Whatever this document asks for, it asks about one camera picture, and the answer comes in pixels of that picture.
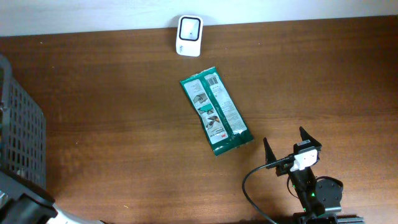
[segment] green package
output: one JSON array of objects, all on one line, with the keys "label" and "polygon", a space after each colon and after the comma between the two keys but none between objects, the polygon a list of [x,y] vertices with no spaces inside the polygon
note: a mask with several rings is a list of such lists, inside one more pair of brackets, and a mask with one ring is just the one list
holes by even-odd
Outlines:
[{"label": "green package", "polygon": [[216,156],[253,140],[215,67],[180,81]]}]

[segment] white plug-in device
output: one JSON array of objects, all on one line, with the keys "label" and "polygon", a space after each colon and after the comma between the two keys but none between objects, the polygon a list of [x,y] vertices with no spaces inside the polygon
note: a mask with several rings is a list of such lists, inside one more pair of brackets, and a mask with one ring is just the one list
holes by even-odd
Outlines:
[{"label": "white plug-in device", "polygon": [[203,20],[198,16],[182,16],[178,20],[175,49],[179,55],[197,57],[200,55]]},{"label": "white plug-in device", "polygon": [[317,162],[317,158],[318,151],[316,149],[294,155],[294,162],[290,171],[304,170],[306,167],[314,165]]}]

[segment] wood grain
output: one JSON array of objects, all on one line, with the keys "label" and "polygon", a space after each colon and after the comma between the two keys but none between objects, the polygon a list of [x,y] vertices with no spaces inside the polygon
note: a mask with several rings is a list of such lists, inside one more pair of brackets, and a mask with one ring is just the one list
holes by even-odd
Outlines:
[{"label": "wood grain", "polygon": [[[303,126],[323,144],[315,175],[345,184],[343,214],[398,212],[398,21],[367,17],[210,26],[198,58],[175,29],[7,37],[0,51],[47,118],[47,190],[75,215],[113,223],[260,218],[241,181],[292,152]],[[215,157],[179,80],[216,66],[255,137]],[[248,192],[272,216],[301,206],[262,170]]]}]

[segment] white wall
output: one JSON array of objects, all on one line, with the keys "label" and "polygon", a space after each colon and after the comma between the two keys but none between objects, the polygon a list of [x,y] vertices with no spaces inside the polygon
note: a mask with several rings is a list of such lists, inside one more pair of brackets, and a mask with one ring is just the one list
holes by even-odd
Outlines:
[{"label": "white wall", "polygon": [[398,14],[398,0],[0,0],[0,35],[174,27]]}]

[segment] barcode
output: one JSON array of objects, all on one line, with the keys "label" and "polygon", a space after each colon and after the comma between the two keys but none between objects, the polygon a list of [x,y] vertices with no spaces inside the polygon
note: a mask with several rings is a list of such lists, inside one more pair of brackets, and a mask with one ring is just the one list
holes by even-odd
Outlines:
[{"label": "barcode", "polygon": [[206,79],[206,81],[207,81],[207,83],[209,84],[209,86],[218,84],[218,81],[217,81],[216,77],[208,78],[208,79]]}]

